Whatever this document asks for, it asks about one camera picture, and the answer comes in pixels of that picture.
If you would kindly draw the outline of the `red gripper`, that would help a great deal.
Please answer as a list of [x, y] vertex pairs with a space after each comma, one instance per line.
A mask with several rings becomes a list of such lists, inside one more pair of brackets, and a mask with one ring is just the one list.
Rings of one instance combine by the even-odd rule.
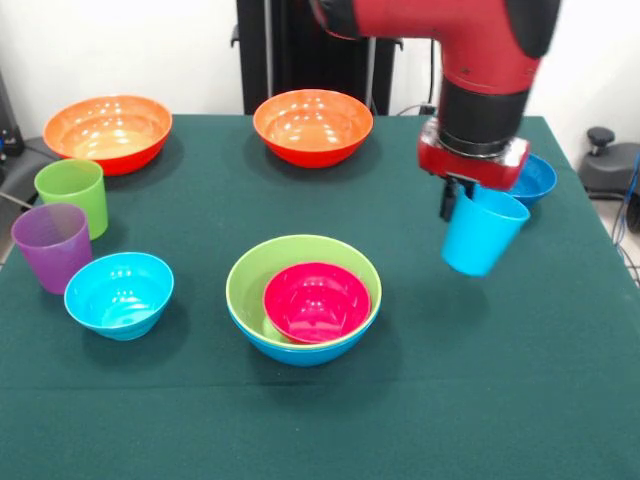
[[437, 119], [422, 126], [418, 143], [419, 166], [426, 172], [445, 178], [439, 216], [451, 219], [456, 204], [457, 180], [467, 198], [474, 197], [476, 183], [490, 189], [508, 191], [516, 183], [530, 153], [530, 143], [522, 138], [511, 139], [496, 156], [469, 156], [452, 150], [441, 142]]

